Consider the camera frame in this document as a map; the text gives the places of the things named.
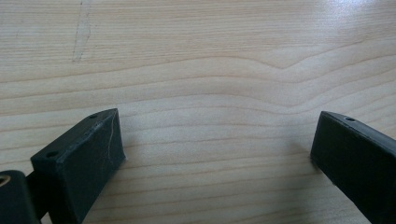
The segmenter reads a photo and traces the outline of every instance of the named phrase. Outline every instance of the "light wood surface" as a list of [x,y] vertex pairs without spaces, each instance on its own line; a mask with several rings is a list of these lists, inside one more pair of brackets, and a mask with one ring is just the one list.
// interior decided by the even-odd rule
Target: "light wood surface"
[[395,27],[393,0],[2,0],[0,170],[117,107],[85,223],[369,223],[309,151],[321,110],[396,137]]

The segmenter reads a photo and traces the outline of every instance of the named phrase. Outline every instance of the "table surface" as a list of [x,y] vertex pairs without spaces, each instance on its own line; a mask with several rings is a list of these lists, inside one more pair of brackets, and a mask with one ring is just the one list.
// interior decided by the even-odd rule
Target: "table surface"
[[395,25],[393,0],[3,0],[0,170],[117,107],[128,161],[84,223],[369,223],[309,151],[322,110],[396,137]]

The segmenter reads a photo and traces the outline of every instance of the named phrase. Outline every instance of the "screw hole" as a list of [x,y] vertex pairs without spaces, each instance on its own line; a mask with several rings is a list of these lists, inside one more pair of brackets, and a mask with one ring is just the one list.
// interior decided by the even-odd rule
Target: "screw hole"
[[9,176],[9,175],[0,175],[0,187],[3,187],[4,185],[6,185],[10,179],[11,179],[11,176]]
[[51,157],[54,157],[56,155],[58,155],[57,151],[49,152],[49,153],[47,153],[47,158],[51,158]]
[[352,118],[345,118],[345,119],[348,120],[348,121],[352,121],[352,122],[356,121],[355,119],[352,119]]

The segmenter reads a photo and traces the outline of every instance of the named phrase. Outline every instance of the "black plastic part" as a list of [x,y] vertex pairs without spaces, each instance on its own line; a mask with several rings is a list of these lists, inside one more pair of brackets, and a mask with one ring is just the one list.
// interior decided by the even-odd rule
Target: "black plastic part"
[[108,179],[125,160],[117,109],[102,111],[82,120],[32,158],[37,179],[47,183],[46,202],[53,223],[81,223]]
[[22,172],[0,172],[0,196],[0,223],[39,223]]
[[396,141],[331,112],[320,114],[311,159],[372,223],[396,223]]

